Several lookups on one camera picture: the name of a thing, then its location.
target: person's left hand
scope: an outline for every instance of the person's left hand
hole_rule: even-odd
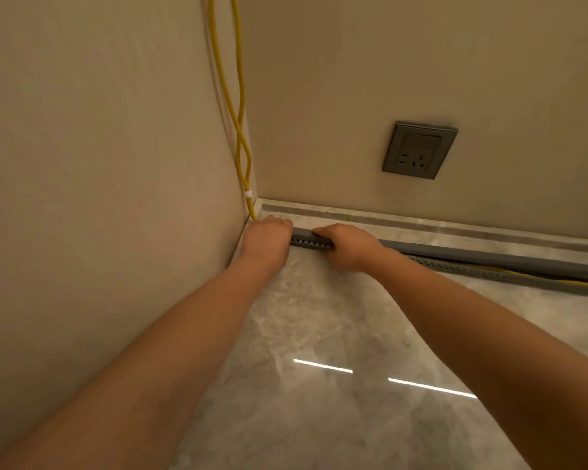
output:
[[[241,259],[265,268],[271,276],[280,271],[288,259],[292,221],[272,215],[254,221],[244,231]]]

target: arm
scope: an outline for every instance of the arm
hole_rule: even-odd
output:
[[[8,449],[0,470],[167,468],[248,308],[285,264],[291,232],[291,221],[274,217],[250,224],[237,262]]]
[[[384,286],[532,468],[588,468],[587,356],[359,228],[314,232],[333,240],[328,258],[337,269]]]

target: gray outlet plate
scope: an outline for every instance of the gray outlet plate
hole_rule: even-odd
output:
[[[383,171],[433,180],[457,133],[452,127],[397,122]]]

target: person's left arm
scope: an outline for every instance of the person's left arm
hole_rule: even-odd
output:
[[[239,260],[6,450],[0,470],[167,468],[251,303],[285,265],[291,233],[291,221],[272,216],[250,224]]]

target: hand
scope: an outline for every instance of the hand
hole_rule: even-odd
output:
[[[275,275],[288,259],[292,228],[289,219],[272,215],[252,222],[244,231],[241,259],[258,264],[270,276]]]
[[[348,224],[317,227],[314,234],[333,241],[335,251],[327,252],[327,259],[340,271],[363,271],[365,261],[384,248],[372,234]]]

